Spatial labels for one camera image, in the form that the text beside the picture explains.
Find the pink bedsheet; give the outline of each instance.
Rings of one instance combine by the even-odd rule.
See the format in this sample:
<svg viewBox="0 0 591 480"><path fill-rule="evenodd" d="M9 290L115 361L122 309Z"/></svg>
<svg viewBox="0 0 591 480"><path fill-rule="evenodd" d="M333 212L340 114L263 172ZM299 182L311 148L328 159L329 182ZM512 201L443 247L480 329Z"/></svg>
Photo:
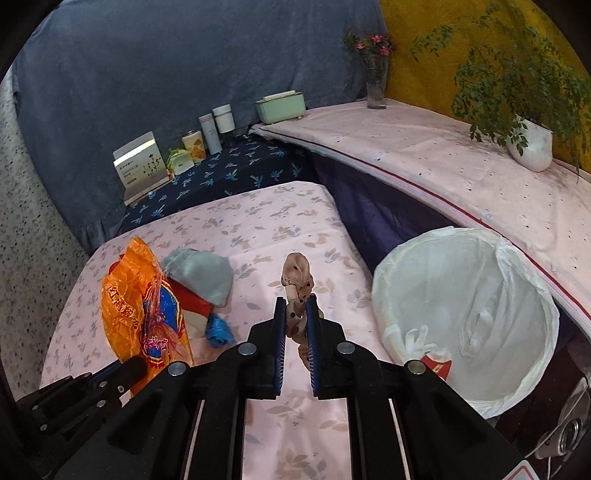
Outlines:
<svg viewBox="0 0 591 480"><path fill-rule="evenodd" d="M553 163L541 173L469 125L388 100L310 110L255 133L302 145L391 184L459 225L496 230L534 262L554 298L591 337L591 184Z"/></svg>
<svg viewBox="0 0 591 480"><path fill-rule="evenodd" d="M340 223L332 198L319 185L293 182L185 210L102 245L82 271L61 314L47 354L42 385L66 375L95 372L115 359L100 316L100 281L139 236L158 258L177 247L213 251L230 259L235 279L225 307L216 309L239 342L251 325L272 317L285 257L310 261L314 292L327 318L348 339L389 360L372 314L371 277ZM219 351L206 340L191 347L199 363ZM346 403L317 401L297 348L288 340L283 391L277 401L250 401L243 478L350 478Z"/></svg>

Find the red label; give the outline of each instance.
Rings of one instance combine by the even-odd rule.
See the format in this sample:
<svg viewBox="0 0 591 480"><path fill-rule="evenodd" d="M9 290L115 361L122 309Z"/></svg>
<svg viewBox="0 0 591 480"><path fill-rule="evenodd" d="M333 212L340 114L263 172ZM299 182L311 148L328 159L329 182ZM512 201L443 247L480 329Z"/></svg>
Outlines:
<svg viewBox="0 0 591 480"><path fill-rule="evenodd" d="M447 362L436 362L435 360L429 358L428 355L424 355L421 358L421 362L427 365L431 370L433 370L437 375L439 375L442 379L446 380L447 376L449 375L449 370L452 367L452 361L448 360Z"/></svg>

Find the mint green box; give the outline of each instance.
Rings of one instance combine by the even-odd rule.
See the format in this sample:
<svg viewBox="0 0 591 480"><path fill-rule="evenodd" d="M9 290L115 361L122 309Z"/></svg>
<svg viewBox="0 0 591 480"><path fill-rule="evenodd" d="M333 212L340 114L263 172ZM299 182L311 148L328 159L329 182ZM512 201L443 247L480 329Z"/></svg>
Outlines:
<svg viewBox="0 0 591 480"><path fill-rule="evenodd" d="M256 102L256 109L261 121L267 125L276 124L305 114L304 94L292 90L263 97Z"/></svg>

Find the small can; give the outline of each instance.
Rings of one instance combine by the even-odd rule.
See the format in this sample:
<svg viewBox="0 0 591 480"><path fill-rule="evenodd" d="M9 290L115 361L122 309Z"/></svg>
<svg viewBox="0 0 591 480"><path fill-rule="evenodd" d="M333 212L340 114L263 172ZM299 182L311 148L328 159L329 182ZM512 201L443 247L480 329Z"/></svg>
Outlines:
<svg viewBox="0 0 591 480"><path fill-rule="evenodd" d="M183 137L183 144L191 154L191 158L195 163L199 163L207 157L205 153L205 145L203 145L201 130L193 130L186 134Z"/></svg>

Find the white plastic bag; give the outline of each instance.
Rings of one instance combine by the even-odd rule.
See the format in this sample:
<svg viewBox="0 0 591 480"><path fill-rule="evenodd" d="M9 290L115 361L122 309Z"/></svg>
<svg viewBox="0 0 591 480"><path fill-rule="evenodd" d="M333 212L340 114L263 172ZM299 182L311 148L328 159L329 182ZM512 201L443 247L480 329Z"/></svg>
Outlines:
<svg viewBox="0 0 591 480"><path fill-rule="evenodd" d="M375 270L372 297L392 359L450 356L447 383L486 419L534 389L556 347L547 285L491 230L446 227L398 246Z"/></svg>

